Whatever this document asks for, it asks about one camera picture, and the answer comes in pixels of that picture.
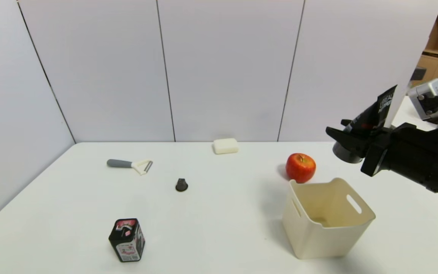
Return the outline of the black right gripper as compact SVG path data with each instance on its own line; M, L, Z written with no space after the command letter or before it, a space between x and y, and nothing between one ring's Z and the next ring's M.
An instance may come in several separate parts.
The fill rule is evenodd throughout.
M337 158L365 158L361 171L371 177L390 170L402 177L438 192L438 129L425 131L410 123L388 130L377 119L347 120L344 130L327 127L326 134L335 140ZM378 135L371 143L371 136Z

